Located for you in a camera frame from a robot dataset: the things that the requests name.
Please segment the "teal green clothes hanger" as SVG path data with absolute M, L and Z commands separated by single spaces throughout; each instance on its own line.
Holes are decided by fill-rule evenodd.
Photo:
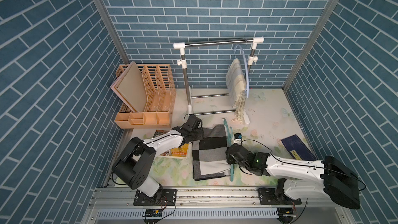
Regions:
M 231 127 L 229 127 L 228 122 L 225 118 L 223 118 L 223 124 L 224 127 L 226 128 L 226 134 L 227 134 L 227 148 L 229 148 L 233 144 L 233 130 Z M 230 181 L 232 182 L 234 180 L 234 164 L 230 164 L 231 170 L 230 170 Z

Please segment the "black grey checkered mat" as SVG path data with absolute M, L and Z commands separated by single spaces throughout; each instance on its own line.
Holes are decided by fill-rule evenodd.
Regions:
M 192 142 L 193 179 L 201 181 L 230 176 L 225 126 L 219 124 L 213 128 L 202 128 L 200 138 Z

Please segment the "plaid cream blue scarf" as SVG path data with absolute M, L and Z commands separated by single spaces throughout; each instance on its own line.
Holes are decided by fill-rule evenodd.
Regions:
M 227 90 L 235 109 L 234 121 L 240 121 L 244 125 L 249 125 L 250 120 L 245 110 L 247 98 L 246 81 L 239 59 L 234 59 L 230 65 L 227 75 Z

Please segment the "light blue clothes hanger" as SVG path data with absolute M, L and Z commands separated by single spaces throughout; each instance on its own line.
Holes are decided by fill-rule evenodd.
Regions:
M 245 56 L 245 50 L 240 44 L 237 44 L 237 45 L 234 46 L 233 51 L 234 51 L 234 58 L 235 59 L 239 60 L 238 57 L 242 56 L 243 63 L 244 63 L 244 70 L 242 70 L 242 72 L 243 72 L 244 79 L 245 79 L 245 93 L 246 93 L 246 98 L 249 98 L 249 82 L 248 82 L 248 80 L 249 80 L 249 76 L 248 76 L 249 69 L 248 69 L 247 58 Z

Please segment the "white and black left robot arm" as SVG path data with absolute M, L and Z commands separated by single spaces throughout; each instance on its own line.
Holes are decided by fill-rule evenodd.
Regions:
M 164 152 L 200 140 L 203 136 L 203 121 L 191 114 L 180 127 L 152 139 L 130 139 L 112 166 L 111 174 L 120 178 L 132 190 L 148 197 L 161 191 L 161 185 L 150 175 L 152 163 Z

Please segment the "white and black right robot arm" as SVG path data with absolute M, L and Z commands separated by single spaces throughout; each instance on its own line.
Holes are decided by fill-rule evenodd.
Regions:
M 305 161 L 248 151 L 233 144 L 226 151 L 227 163 L 237 164 L 256 176 L 278 179 L 275 200 L 285 203 L 301 198 L 325 198 L 335 204 L 360 209 L 358 175 L 335 157 Z

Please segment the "yellow illustrated book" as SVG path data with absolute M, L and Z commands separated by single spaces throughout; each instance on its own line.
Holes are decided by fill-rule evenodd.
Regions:
M 190 144 L 184 144 L 180 147 L 169 149 L 157 155 L 157 157 L 171 158 L 171 159 L 186 159 L 191 149 Z

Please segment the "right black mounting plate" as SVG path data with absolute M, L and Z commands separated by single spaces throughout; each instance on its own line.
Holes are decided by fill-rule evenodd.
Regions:
M 259 188 L 261 205 L 301 205 L 301 199 L 293 200 L 285 195 L 283 188 Z

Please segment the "black mounting plate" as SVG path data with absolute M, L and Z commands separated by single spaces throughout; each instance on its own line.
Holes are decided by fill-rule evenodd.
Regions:
M 301 205 L 301 199 L 293 200 L 285 195 L 283 188 L 259 188 L 261 205 Z
M 141 191 L 137 191 L 134 198 L 134 206 L 167 206 L 176 203 L 177 190 L 163 189 L 162 187 L 149 197 Z

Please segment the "orange plastic file organizer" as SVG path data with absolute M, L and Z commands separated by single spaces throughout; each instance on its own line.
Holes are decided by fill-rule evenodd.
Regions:
M 122 64 L 117 78 L 127 68 Z M 149 129 L 170 127 L 175 104 L 176 89 L 169 64 L 137 64 L 143 76 L 147 103 L 143 112 L 132 112 L 124 103 L 115 123 L 122 129 Z

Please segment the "dark blue notebook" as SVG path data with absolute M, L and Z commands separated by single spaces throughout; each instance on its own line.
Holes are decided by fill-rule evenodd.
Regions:
M 317 158 L 304 142 L 295 134 L 281 140 L 282 145 L 293 159 L 303 161 L 315 161 Z

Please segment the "beige folder board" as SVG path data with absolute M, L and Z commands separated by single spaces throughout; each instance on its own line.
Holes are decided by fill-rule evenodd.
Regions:
M 110 88 L 132 112 L 144 111 L 147 95 L 143 76 L 135 62 L 127 66 Z

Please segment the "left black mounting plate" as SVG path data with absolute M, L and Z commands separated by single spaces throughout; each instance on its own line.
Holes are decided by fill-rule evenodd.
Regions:
M 137 191 L 134 198 L 134 206 L 167 206 L 176 203 L 177 190 L 163 189 L 162 187 L 149 197 L 141 191 Z

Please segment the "green circuit board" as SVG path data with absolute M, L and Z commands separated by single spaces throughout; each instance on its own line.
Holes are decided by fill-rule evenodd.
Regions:
M 147 218 L 161 218 L 163 217 L 162 209 L 146 209 L 143 214 L 144 219 Z

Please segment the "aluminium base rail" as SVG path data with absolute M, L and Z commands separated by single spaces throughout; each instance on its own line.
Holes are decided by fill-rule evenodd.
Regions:
M 295 224 L 353 224 L 350 210 L 330 200 L 303 199 L 292 214 L 285 205 L 261 205 L 256 186 L 178 187 L 176 203 L 159 206 L 161 218 L 144 219 L 146 209 L 134 206 L 129 188 L 96 188 L 82 222 L 84 224 L 276 224 L 291 217 Z

